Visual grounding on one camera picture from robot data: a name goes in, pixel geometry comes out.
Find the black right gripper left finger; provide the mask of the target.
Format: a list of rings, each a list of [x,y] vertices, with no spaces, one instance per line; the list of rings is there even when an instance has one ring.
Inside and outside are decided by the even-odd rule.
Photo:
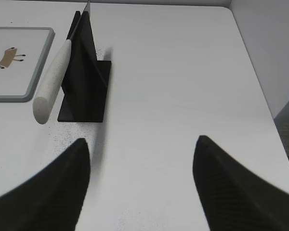
[[[79,138],[43,170],[0,196],[0,231],[73,231],[90,181],[90,153]]]

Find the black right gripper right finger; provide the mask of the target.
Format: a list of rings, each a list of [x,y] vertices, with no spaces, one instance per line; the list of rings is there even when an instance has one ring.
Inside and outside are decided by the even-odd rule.
[[[193,178],[211,231],[289,231],[289,193],[199,136]]]

